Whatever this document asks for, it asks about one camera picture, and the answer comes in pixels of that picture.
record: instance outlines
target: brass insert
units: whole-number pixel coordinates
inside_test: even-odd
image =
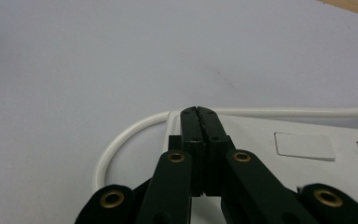
[[[168,155],[168,160],[171,162],[181,162],[185,160],[185,155],[179,152],[173,152]]]
[[[237,152],[234,154],[234,160],[236,161],[249,161],[251,159],[251,156],[244,152]]]
[[[313,196],[315,196],[319,202],[330,207],[340,207],[344,204],[341,198],[327,189],[316,189],[313,191]]]
[[[114,208],[124,202],[124,194],[119,190],[107,191],[100,200],[101,206],[104,208]]]

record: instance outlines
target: white plastic panel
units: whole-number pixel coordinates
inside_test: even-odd
[[[168,149],[168,136],[180,134],[179,113],[180,111],[173,111],[170,114],[164,150]],[[358,202],[358,130],[269,119],[233,116],[219,118],[236,148],[253,152],[287,188],[296,191],[296,187],[323,183],[342,190]],[[318,157],[334,157],[335,160],[310,160],[310,156],[279,155],[275,133],[296,133],[295,145],[301,145],[301,140],[311,141],[318,146],[323,145],[326,151],[320,150],[318,153],[322,156]],[[291,148],[291,153],[300,152]],[[218,198],[194,198],[191,223],[224,223],[223,215],[219,211]]]

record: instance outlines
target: white cable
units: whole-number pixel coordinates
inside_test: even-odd
[[[104,180],[106,175],[107,167],[115,156],[118,149],[125,143],[129,138],[131,138],[136,133],[140,132],[142,129],[158,124],[167,120],[169,111],[158,113],[147,117],[145,119],[139,120],[138,122],[132,124],[129,128],[124,130],[119,134],[104,150],[100,159],[98,160],[97,166],[94,170],[94,176],[92,177],[92,190],[95,192],[98,189],[104,187]]]
[[[254,118],[353,118],[358,117],[358,107],[312,108],[312,107],[264,107],[264,108],[213,108],[217,114]],[[169,111],[142,119],[118,135],[98,160],[92,178],[92,190],[104,187],[107,167],[120,147],[144,128],[167,120]]]

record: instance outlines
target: white device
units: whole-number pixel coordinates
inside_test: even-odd
[[[358,130],[225,115],[219,118],[235,147],[253,152],[287,188],[296,191],[297,187],[322,183],[358,202]],[[168,116],[163,148],[168,149],[169,135],[180,132],[180,111],[173,111]],[[220,198],[193,198],[192,223],[224,223],[219,210]]]

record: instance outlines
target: white tabletop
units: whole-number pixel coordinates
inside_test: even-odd
[[[113,136],[192,105],[358,105],[358,14],[316,0],[0,1],[0,224],[73,223]],[[163,133],[115,160],[155,162]]]

